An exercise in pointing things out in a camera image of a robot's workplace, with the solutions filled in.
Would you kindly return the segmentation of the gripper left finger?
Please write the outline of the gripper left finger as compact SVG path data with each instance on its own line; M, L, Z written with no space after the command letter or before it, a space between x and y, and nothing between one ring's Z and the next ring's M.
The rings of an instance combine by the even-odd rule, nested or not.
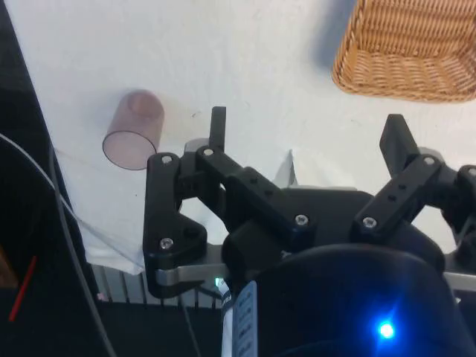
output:
M159 299L175 298L221 277L242 286L315 243L316 209L303 195L281 189L225 154L226 110L211 112L209 138L177 156L152 155L147 163L143 254L147 288ZM227 231L220 245L208 242L204 225L181 212L198 199Z

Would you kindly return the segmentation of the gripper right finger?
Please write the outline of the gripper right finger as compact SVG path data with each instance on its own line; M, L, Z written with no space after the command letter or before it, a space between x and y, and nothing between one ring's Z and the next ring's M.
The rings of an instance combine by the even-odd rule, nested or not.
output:
M379 142L390 181L357 213L352 242L379 245L420 257L441 257L413 220L437 208L458 244L475 245L475 167L453 170L418 148L402 115L389 115Z

